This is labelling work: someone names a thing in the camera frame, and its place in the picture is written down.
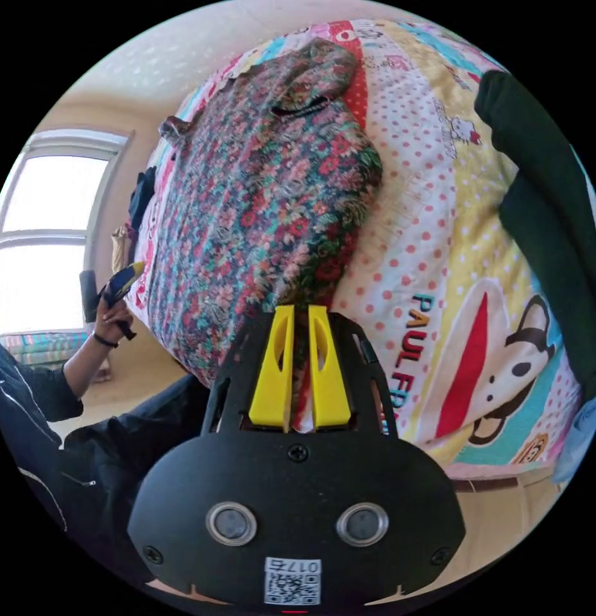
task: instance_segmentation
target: paul frank text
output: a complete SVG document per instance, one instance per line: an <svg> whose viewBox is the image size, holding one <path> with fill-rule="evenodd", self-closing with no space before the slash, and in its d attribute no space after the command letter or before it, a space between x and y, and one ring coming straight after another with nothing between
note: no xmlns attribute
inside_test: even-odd
<svg viewBox="0 0 596 616"><path fill-rule="evenodd" d="M401 351L396 359L395 370L392 374L395 386L390 389L390 395L392 406L395 409L404 406L413 387L413 381L417 374L416 368L420 362L429 332L430 316L428 313L434 305L434 297L416 293L411 301L415 304L415 307L409 311L411 318L405 326L406 332L402 338Z"/></svg>

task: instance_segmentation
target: screw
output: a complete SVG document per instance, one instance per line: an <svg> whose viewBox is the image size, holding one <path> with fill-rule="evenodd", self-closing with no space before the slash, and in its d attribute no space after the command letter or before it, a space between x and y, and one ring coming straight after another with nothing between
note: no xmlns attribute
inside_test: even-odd
<svg viewBox="0 0 596 616"><path fill-rule="evenodd" d="M309 450L304 445L291 445L287 455L292 462L304 462L309 457Z"/></svg>
<svg viewBox="0 0 596 616"><path fill-rule="evenodd" d="M448 547L439 548L430 559L430 564L435 567L443 565L450 557L450 549Z"/></svg>
<svg viewBox="0 0 596 616"><path fill-rule="evenodd" d="M163 554L157 550L156 547L152 547L151 545L147 545L144 548L144 557L146 560L151 562L153 565L162 565L164 558Z"/></svg>

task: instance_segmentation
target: floral blanket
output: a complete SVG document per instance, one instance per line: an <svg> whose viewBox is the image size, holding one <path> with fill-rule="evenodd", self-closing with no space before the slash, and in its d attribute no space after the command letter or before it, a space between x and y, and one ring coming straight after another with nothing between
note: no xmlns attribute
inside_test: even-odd
<svg viewBox="0 0 596 616"><path fill-rule="evenodd" d="M382 176L341 97L356 66L316 38L229 80L190 121L160 127L175 169L150 323L207 386L245 315L329 302L353 255Z"/></svg>

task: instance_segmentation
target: hand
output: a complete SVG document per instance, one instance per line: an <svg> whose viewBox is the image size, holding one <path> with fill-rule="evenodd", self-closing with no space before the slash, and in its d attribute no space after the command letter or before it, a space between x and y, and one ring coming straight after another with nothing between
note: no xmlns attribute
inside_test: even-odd
<svg viewBox="0 0 596 616"><path fill-rule="evenodd" d="M133 325L133 315L129 312L124 300L120 300L111 308L108 308L107 301L101 295L94 332L97 336L101 336L116 345L124 336L118 327L118 321L124 321L129 327Z"/></svg>

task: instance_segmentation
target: window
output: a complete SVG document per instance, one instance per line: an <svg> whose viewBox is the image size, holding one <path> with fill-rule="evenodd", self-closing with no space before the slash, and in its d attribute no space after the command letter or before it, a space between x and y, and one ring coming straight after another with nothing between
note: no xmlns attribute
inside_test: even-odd
<svg viewBox="0 0 596 616"><path fill-rule="evenodd" d="M79 276L127 140L53 130L27 143L0 195L0 336L83 327Z"/></svg>

